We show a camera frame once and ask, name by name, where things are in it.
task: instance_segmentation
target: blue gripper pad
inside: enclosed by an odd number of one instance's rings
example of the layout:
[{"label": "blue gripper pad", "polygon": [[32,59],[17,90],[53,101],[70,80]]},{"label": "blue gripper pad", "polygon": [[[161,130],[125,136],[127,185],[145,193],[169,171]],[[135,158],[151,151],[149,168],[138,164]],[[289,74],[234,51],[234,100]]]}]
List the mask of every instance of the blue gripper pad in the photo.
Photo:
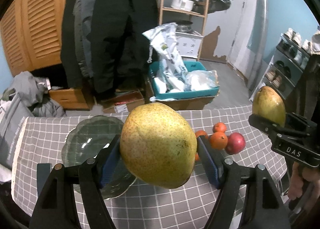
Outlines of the blue gripper pad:
[{"label": "blue gripper pad", "polygon": [[102,165],[102,174],[99,181],[100,188],[103,188],[112,181],[112,175],[120,159],[120,137],[116,136],[109,147],[102,150],[108,150],[110,153],[107,156],[105,163]]},{"label": "blue gripper pad", "polygon": [[211,148],[210,143],[204,136],[197,138],[197,153],[204,167],[205,174],[215,188],[220,189],[224,182],[223,156],[219,150]]}]

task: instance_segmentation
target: blue wall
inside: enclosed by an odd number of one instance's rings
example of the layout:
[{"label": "blue wall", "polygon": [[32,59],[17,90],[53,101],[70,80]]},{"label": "blue wall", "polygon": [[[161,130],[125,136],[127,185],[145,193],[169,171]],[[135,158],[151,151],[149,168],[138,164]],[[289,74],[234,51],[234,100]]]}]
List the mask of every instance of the blue wall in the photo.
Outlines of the blue wall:
[{"label": "blue wall", "polygon": [[10,85],[12,75],[4,56],[3,46],[0,37],[0,94]]},{"label": "blue wall", "polygon": [[290,27],[301,35],[302,42],[310,40],[318,22],[303,0],[268,0],[268,34],[263,59],[271,59],[281,33]]}]

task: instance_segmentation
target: pear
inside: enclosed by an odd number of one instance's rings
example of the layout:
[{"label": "pear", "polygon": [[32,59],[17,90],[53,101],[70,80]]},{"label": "pear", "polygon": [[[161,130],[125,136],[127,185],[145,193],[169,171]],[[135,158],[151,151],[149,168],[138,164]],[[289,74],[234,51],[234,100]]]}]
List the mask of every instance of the pear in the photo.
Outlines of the pear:
[{"label": "pear", "polygon": [[188,181],[196,150],[189,123],[162,103],[133,109],[121,132],[120,153],[127,169],[146,183],[168,189]]},{"label": "pear", "polygon": [[284,127],[285,107],[281,97],[271,87],[263,86],[256,93],[252,113],[267,118],[270,121]]}]

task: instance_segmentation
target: gray tablecloth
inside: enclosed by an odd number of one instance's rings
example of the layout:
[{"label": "gray tablecloth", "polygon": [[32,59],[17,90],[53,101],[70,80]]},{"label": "gray tablecloth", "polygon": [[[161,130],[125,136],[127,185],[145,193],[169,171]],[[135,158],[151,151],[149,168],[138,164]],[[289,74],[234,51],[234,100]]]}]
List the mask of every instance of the gray tablecloth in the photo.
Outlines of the gray tablecloth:
[{"label": "gray tablecloth", "polygon": [[[240,132],[246,148],[232,158],[240,165],[254,167],[264,164],[275,183],[286,172],[284,157],[271,151],[266,135],[248,123],[251,106],[228,109],[179,112],[194,131],[204,129],[212,134],[215,123],[222,121],[231,132]],[[111,114],[125,121],[128,113]],[[12,197],[27,214],[32,215],[37,200],[37,163],[61,163],[61,149],[68,132],[89,117],[31,118],[24,123],[20,144],[15,153]],[[122,196],[105,200],[117,228],[203,228],[217,200],[219,191],[208,183],[201,163],[197,163],[189,181],[182,187],[168,190],[136,181]],[[242,211],[245,186],[239,192],[235,215]],[[79,220],[89,228],[81,194],[75,192]]]}]

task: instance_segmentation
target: teal plastic bin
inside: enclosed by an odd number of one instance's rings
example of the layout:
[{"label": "teal plastic bin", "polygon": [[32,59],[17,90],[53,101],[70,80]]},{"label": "teal plastic bin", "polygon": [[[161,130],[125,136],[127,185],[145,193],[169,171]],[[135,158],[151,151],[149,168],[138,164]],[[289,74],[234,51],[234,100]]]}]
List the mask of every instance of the teal plastic bin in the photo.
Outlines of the teal plastic bin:
[{"label": "teal plastic bin", "polygon": [[[189,72],[192,72],[194,70],[205,70],[205,67],[200,62],[192,62],[192,61],[184,61],[184,64]],[[159,62],[153,62],[149,67],[149,77],[151,80],[151,85],[153,88],[153,92],[155,94],[156,99],[164,100],[168,98],[174,98],[174,99],[190,99],[190,98],[196,98],[196,97],[206,97],[206,96],[216,96],[219,87],[215,87],[210,90],[202,90],[202,91],[184,91],[184,92],[170,92],[170,93],[159,93],[158,87],[156,86],[153,78],[152,78],[152,72],[154,75],[159,70]]]}]

